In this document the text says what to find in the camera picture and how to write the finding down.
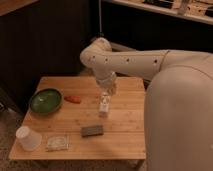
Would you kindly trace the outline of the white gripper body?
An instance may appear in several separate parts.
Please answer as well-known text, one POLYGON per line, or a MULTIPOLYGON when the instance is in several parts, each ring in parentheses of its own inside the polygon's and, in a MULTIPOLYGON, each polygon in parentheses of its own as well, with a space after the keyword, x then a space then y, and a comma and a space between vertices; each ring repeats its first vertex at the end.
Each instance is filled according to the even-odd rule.
POLYGON ((115 84, 116 80, 116 73, 112 72, 107 78, 104 79, 96 79, 96 83, 101 87, 101 88, 111 88, 115 84))

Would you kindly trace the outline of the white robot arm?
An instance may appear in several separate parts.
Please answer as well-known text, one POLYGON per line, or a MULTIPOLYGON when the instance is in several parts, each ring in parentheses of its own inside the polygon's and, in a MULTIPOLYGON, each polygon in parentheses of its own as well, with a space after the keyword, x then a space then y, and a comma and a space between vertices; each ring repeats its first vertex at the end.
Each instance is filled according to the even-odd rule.
POLYGON ((213 54, 185 50, 114 52, 98 38, 80 54, 96 82, 116 75, 150 82, 144 104, 147 171, 213 171, 213 54))

